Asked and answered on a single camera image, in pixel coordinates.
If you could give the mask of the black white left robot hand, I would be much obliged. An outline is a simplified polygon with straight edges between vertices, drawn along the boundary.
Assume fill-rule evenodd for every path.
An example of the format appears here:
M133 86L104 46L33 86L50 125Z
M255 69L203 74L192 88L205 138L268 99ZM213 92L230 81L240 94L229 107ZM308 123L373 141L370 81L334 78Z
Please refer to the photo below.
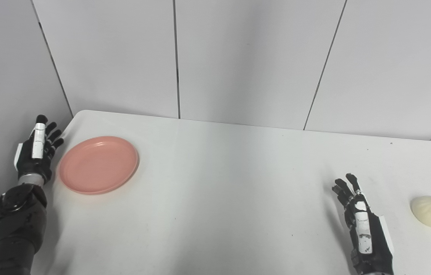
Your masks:
M18 145L15 153L14 165L18 179L37 174L42 177L42 184L46 184L52 178L52 159L64 143L61 135L57 123L49 123L43 114L37 116L30 136Z

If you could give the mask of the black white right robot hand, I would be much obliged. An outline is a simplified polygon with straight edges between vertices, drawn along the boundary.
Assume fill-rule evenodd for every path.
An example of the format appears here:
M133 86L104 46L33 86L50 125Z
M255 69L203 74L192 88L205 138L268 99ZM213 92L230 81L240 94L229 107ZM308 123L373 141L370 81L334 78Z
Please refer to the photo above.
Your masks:
M359 275L393 275L393 253L383 217L371 210L355 175L336 179L332 191L343 206L353 249L351 261Z

